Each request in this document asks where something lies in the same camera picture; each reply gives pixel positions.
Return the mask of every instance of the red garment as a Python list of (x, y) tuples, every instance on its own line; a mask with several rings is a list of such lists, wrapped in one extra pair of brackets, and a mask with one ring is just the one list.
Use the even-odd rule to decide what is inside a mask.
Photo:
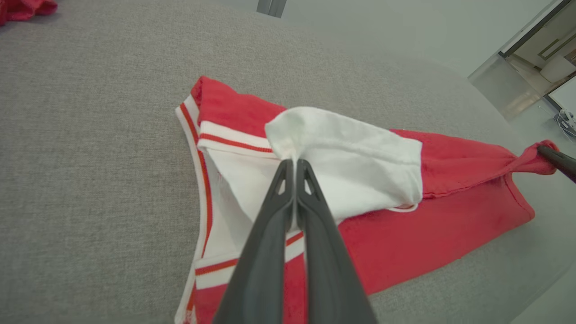
[[(209, 121), (261, 137), (265, 136), (264, 125), (284, 110), (257, 97), (239, 95), (206, 77), (199, 79), (191, 95), (200, 111), (198, 125)], [(180, 108), (188, 114), (185, 104)], [(189, 117), (187, 120), (189, 127), (194, 127)], [(550, 141), (536, 143), (516, 157), (498, 145), (393, 131), (423, 143), (424, 200), (411, 213), (377, 210), (340, 224), (340, 233), (368, 294), (438, 269), (527, 223), (535, 213), (512, 182), (511, 173), (555, 172), (536, 150), (538, 145), (558, 150)], [(198, 274), (210, 269), (195, 271)], [(225, 289), (226, 285), (193, 289), (187, 310), (191, 313), (194, 307), (198, 323), (210, 323)], [(286, 263), (284, 289), (284, 323), (304, 323), (302, 255)]]
[(0, 26), (6, 21), (28, 20), (35, 15), (48, 16), (56, 12), (54, 0), (0, 0)]

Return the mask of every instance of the folded garment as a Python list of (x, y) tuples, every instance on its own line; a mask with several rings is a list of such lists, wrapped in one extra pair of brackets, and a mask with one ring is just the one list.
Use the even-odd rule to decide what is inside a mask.
[(53, 0), (0, 0), (0, 26), (6, 21), (28, 20), (35, 15), (47, 16), (56, 12)]
[[(288, 111), (285, 116), (294, 114), (299, 118), (307, 114), (301, 110), (308, 108), (299, 108), (294, 113)], [(242, 206), (243, 196), (233, 187), (238, 179), (244, 181), (242, 183), (249, 179), (242, 179), (243, 168), (234, 169), (234, 166), (255, 165), (262, 170), (263, 179), (271, 179), (275, 171), (273, 165), (279, 161), (274, 152), (280, 157), (302, 154), (307, 158), (308, 154), (314, 154), (309, 146), (296, 145), (306, 141), (293, 135), (278, 137), (291, 138), (292, 148), (270, 145), (265, 125), (276, 117), (269, 126), (280, 121), (284, 111), (281, 106), (251, 95), (239, 95), (225, 84), (206, 77), (199, 79), (191, 95), (177, 108), (176, 114), (190, 144), (201, 197), (200, 235), (175, 317), (177, 324), (211, 322), (252, 225), (247, 212), (259, 208), (259, 205)], [(316, 110), (312, 113), (330, 114)], [(410, 213), (373, 210), (347, 218), (339, 225), (368, 294), (444, 266), (528, 222), (534, 217), (534, 211), (512, 182), (511, 172), (552, 174), (555, 171), (536, 150), (538, 145), (557, 150), (549, 141), (536, 143), (516, 157), (498, 145), (439, 134), (391, 132), (422, 143), (423, 200)], [(271, 139), (271, 142), (282, 141)], [(320, 169), (312, 166), (318, 173)], [(264, 193), (269, 183), (262, 189)], [(323, 191), (328, 190), (321, 179), (319, 184)], [(295, 232), (289, 234), (286, 241), (285, 323), (305, 322), (302, 237), (301, 232)]]

